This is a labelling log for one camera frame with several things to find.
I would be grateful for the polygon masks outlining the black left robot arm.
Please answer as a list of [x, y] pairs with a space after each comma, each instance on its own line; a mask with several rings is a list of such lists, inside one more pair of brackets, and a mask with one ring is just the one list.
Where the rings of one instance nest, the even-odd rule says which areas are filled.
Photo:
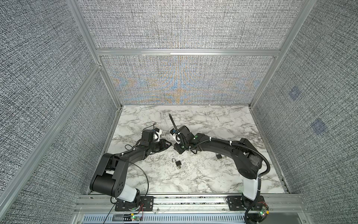
[[104, 154], [90, 181], [89, 189], [121, 201], [138, 204], [140, 191], [126, 184], [127, 171], [137, 161], [172, 146], [171, 142], [160, 136], [161, 130], [158, 128], [145, 129], [141, 139], [130, 150], [119, 154]]

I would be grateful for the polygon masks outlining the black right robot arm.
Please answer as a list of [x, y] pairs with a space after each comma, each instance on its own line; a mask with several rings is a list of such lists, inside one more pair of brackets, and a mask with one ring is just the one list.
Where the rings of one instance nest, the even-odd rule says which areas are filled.
[[257, 203], [261, 190], [261, 177], [269, 173], [268, 160], [259, 153], [248, 139], [227, 141], [212, 138], [203, 133], [192, 134], [186, 126], [172, 129], [171, 136], [176, 141], [174, 149], [182, 154], [184, 151], [213, 152], [231, 158], [239, 174], [243, 177], [242, 206], [248, 208]]

